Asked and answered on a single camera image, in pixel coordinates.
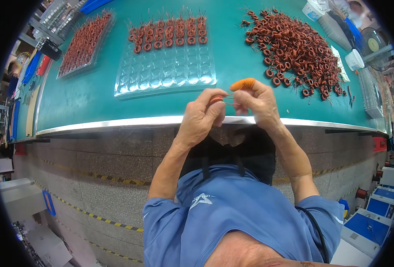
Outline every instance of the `shirt logo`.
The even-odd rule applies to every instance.
[[[195,197],[192,202],[193,204],[191,205],[189,210],[191,210],[192,208],[197,206],[197,204],[199,204],[199,203],[205,203],[205,204],[212,205],[213,203],[212,203],[212,201],[210,201],[210,199],[208,197],[215,197],[215,196],[206,195],[205,193],[201,193],[199,196]]]

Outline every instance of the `finger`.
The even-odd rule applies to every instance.
[[[212,96],[221,95],[225,97],[227,95],[226,91],[219,88],[206,88],[196,99],[196,103],[204,104],[205,106],[209,103]]]
[[[224,119],[225,119],[225,108],[221,109],[221,113],[213,121],[213,126],[221,127],[222,126],[222,122],[224,121]]]
[[[225,102],[220,101],[213,103],[207,108],[203,120],[212,125],[222,111],[225,113]]]
[[[238,82],[233,83],[229,89],[231,91],[237,91],[240,89],[252,89],[253,84],[255,83],[255,78],[246,78],[246,79],[242,79]]]
[[[233,97],[235,102],[240,103],[240,106],[248,107],[250,109],[255,108],[257,101],[259,101],[257,98],[251,96],[247,91],[242,90],[234,92]]]
[[[247,78],[233,83],[229,89],[231,91],[238,91],[240,89],[253,90],[256,92],[256,97],[258,97],[260,94],[264,93],[268,87],[268,85],[265,85],[254,78]]]
[[[237,110],[235,111],[235,114],[236,114],[237,116],[240,116],[240,115],[245,115],[245,116],[247,116],[247,115],[249,114],[249,109],[248,109],[247,107],[242,107],[242,108],[240,108],[240,109],[237,109]]]

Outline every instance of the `plastic bag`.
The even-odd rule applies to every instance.
[[[322,10],[324,12],[330,11],[329,3],[328,3],[327,0],[308,0],[308,2],[311,2],[318,9],[320,9],[320,10]]]

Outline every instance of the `black device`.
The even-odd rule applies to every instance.
[[[49,39],[43,41],[42,45],[40,46],[40,52],[50,57],[54,61],[57,61],[62,55],[62,50],[58,48],[58,45]]]

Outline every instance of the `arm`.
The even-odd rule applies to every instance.
[[[310,161],[293,136],[280,120],[279,111],[271,87],[253,78],[231,85],[237,115],[247,115],[248,108],[255,116],[256,124],[266,130],[279,151],[280,163],[289,176],[295,196],[295,204],[308,196],[319,195],[313,183]]]
[[[148,199],[160,197],[173,200],[178,186],[179,174],[187,158],[189,149],[180,147],[175,141],[157,168],[151,182]]]
[[[154,174],[148,199],[159,197],[173,200],[188,152],[203,141],[212,125],[221,126],[225,103],[216,102],[208,106],[214,95],[226,96],[227,93],[221,89],[205,89],[196,101],[188,103],[178,135]]]

